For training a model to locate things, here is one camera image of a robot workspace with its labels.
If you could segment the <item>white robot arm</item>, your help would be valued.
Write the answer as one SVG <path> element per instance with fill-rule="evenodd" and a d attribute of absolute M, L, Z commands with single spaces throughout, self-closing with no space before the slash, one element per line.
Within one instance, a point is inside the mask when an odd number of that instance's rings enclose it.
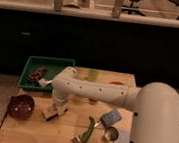
<path fill-rule="evenodd" d="M 179 94 L 166 83 L 141 88 L 79 80 L 68 67 L 52 80 L 53 100 L 60 105 L 77 95 L 117 105 L 133 114 L 129 143 L 179 143 Z"/>

